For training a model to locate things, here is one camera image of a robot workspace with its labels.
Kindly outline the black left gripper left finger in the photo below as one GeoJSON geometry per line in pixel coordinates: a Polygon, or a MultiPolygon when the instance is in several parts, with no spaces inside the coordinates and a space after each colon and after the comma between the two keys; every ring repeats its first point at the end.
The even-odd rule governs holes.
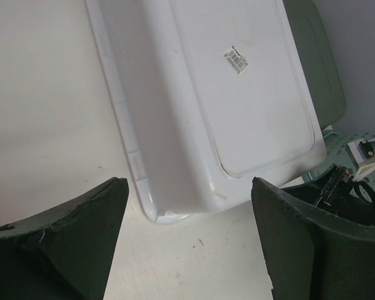
{"type": "Polygon", "coordinates": [[[0,226],[0,299],[102,299],[129,197],[113,177],[0,226]]]}

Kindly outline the white plastic tub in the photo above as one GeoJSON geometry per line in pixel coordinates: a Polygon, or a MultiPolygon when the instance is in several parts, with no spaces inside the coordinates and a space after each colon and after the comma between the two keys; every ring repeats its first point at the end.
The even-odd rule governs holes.
{"type": "Polygon", "coordinates": [[[173,224],[281,186],[326,148],[282,1],[87,1],[137,198],[173,224]]]}

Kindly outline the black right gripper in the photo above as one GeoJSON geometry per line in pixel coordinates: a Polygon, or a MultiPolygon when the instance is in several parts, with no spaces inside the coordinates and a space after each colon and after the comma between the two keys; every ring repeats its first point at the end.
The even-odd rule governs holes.
{"type": "Polygon", "coordinates": [[[366,181],[354,181],[346,167],[332,164],[316,179],[283,191],[340,218],[375,228],[375,191],[366,181]]]}

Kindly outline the light teal perforated basket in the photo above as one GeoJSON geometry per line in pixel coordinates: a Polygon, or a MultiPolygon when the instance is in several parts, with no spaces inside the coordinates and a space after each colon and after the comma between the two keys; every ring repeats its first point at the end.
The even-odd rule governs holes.
{"type": "MultiPolygon", "coordinates": [[[[375,132],[340,134],[333,130],[325,130],[322,132],[322,135],[326,145],[326,158],[322,164],[302,176],[304,182],[309,182],[320,177],[332,164],[344,166],[347,168],[347,172],[350,175],[354,175],[356,167],[346,151],[346,144],[358,139],[375,139],[375,132]]],[[[375,171],[366,176],[363,180],[367,182],[375,192],[375,171]]]]}

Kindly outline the dark green plastic tray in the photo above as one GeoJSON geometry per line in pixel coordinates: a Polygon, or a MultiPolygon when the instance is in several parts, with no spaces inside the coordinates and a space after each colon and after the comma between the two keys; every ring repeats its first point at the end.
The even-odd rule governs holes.
{"type": "Polygon", "coordinates": [[[313,1],[283,1],[321,129],[339,121],[346,98],[333,52],[313,1]]]}

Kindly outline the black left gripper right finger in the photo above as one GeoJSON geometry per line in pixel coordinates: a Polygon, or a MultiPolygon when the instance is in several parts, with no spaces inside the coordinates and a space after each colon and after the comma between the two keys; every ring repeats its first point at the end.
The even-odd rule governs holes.
{"type": "Polygon", "coordinates": [[[375,227],[259,177],[251,199],[273,299],[375,299],[375,227]]]}

